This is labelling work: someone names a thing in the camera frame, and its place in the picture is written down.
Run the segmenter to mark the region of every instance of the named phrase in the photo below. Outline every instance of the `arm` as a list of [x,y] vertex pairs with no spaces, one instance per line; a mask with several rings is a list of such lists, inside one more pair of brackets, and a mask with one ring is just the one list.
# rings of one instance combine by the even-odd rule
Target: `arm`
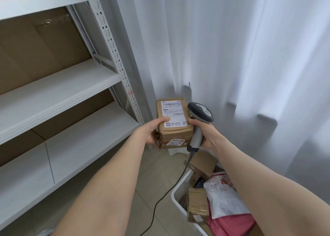
[[156,146],[151,133],[168,120],[158,118],[137,128],[89,181],[52,235],[124,235],[145,144]]
[[206,141],[265,235],[330,235],[330,206],[306,188],[244,154],[212,125],[200,126]]

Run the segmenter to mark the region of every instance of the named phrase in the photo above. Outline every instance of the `hand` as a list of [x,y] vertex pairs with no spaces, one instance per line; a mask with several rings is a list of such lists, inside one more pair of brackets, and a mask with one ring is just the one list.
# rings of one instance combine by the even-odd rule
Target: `hand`
[[170,119],[171,118],[167,116],[154,119],[139,127],[135,131],[137,131],[138,134],[142,135],[146,144],[152,144],[155,148],[159,148],[156,143],[155,136],[153,136],[153,132],[161,122],[168,122]]
[[199,126],[202,130],[202,133],[204,135],[204,139],[201,145],[201,148],[205,148],[208,150],[211,150],[215,152],[217,150],[217,147],[219,143],[223,140],[227,140],[222,134],[216,130],[216,128],[211,125],[204,122],[201,122],[197,119],[189,119],[189,123]]

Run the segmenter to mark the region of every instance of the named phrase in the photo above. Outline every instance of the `black cable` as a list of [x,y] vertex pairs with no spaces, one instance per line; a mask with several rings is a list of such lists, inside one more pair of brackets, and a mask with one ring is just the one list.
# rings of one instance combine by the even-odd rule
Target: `black cable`
[[182,176],[184,175],[184,172],[187,170],[188,164],[189,164],[189,162],[191,161],[191,159],[192,159],[192,157],[194,156],[194,154],[195,154],[195,152],[191,152],[191,153],[190,153],[190,156],[189,156],[189,159],[188,159],[187,165],[186,165],[186,167],[184,168],[183,173],[182,173],[181,176],[179,177],[179,180],[174,184],[173,187],[170,188],[170,190],[168,190],[168,191],[166,192],[166,194],[164,194],[163,197],[161,197],[161,199],[160,199],[159,201],[157,201],[157,203],[156,203],[156,205],[155,205],[155,207],[154,207],[154,209],[153,209],[153,215],[152,215],[152,221],[151,221],[151,224],[150,224],[150,226],[149,226],[149,227],[148,227],[148,228],[147,228],[147,229],[146,229],[146,230],[145,230],[140,236],[142,236],[143,234],[145,234],[145,233],[147,232],[147,230],[149,230],[149,229],[151,228],[152,223],[153,223],[153,219],[154,219],[154,217],[155,217],[156,206],[157,206],[158,203],[159,203],[163,198],[165,198],[165,196],[166,196],[169,192],[171,192],[171,190],[172,190],[173,188],[175,188],[175,186],[179,183],[179,181],[181,180]]

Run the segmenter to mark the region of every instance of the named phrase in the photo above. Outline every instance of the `curtain fold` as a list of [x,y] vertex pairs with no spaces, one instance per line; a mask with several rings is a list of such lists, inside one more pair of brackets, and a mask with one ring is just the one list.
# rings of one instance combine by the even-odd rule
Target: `curtain fold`
[[206,105],[242,151],[330,203],[329,0],[117,0],[155,100]]

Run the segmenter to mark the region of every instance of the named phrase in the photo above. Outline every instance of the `white plastic basket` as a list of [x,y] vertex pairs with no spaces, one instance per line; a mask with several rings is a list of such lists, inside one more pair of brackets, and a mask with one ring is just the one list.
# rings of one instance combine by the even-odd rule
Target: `white plastic basket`
[[[184,217],[187,219],[187,211],[179,204],[179,200],[188,193],[189,188],[189,180],[192,176],[193,171],[189,170],[186,175],[180,180],[180,182],[175,186],[171,193],[172,201],[174,204],[178,207],[178,209],[182,212]],[[196,231],[200,233],[200,235],[208,236],[206,232],[196,223],[189,223],[192,225],[192,228],[194,228]]]

